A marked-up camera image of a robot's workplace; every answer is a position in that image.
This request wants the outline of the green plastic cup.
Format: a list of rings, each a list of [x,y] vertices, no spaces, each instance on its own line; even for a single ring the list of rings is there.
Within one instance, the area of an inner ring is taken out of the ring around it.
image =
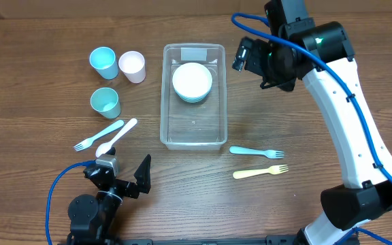
[[[94,111],[108,119],[117,118],[121,113],[118,93],[109,87],[97,89],[90,98]]]

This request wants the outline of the green-blue bowl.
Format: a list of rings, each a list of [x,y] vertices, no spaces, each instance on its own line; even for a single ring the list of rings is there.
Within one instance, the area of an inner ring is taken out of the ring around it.
[[[198,103],[204,100],[203,97],[198,97],[198,98],[181,97],[181,99],[188,103]]]

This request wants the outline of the blue bowl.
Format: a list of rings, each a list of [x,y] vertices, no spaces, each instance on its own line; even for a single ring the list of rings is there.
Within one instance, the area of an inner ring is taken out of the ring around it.
[[[198,97],[187,97],[187,96],[184,96],[184,95],[178,93],[178,96],[179,96],[182,100],[184,100],[184,101],[186,101],[186,102],[188,102],[188,103],[197,103],[197,102],[200,102],[200,101],[202,101],[204,98],[206,98],[207,95],[208,95],[208,94],[205,93],[205,94],[203,94],[203,95],[201,95],[201,96],[198,96]]]

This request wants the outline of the pink plastic cup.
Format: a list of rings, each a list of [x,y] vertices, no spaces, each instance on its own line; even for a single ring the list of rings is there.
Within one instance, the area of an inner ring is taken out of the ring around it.
[[[144,56],[137,51],[122,54],[118,60],[118,66],[132,83],[141,83],[146,78],[146,61]]]

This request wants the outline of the pink plastic bowl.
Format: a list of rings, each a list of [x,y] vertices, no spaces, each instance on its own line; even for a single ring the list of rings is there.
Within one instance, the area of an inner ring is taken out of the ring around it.
[[[212,88],[212,82],[209,69],[199,63],[185,63],[172,76],[174,90],[188,98],[203,97]]]

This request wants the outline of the blue plastic cup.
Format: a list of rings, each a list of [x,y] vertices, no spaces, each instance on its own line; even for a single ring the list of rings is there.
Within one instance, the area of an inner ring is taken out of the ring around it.
[[[89,56],[89,62],[106,80],[112,80],[118,75],[116,54],[111,48],[102,46],[94,49]]]

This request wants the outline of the yellow plastic fork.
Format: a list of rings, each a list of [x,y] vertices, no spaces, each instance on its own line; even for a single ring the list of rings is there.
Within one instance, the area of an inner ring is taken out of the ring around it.
[[[289,170],[288,165],[273,165],[265,169],[249,169],[249,170],[235,171],[233,172],[233,178],[237,180],[242,178],[258,176],[261,174],[277,175],[277,174],[285,173],[288,170]]]

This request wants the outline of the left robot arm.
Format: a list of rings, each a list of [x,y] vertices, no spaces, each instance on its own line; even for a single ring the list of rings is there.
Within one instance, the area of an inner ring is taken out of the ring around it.
[[[110,233],[114,217],[124,198],[137,199],[141,193],[151,189],[150,163],[148,154],[134,173],[135,182],[120,180],[119,162],[112,148],[89,163],[84,169],[84,177],[97,188],[97,194],[79,195],[69,204],[70,233],[68,244],[124,244]]]

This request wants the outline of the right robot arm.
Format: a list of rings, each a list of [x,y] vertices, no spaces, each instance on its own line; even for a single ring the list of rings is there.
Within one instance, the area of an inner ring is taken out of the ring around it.
[[[262,88],[291,90],[304,82],[336,147],[342,183],[321,193],[323,213],[301,229],[296,244],[342,244],[392,210],[392,156],[360,87],[348,36],[338,22],[311,18],[269,24],[270,33],[244,38],[233,62],[263,78]]]

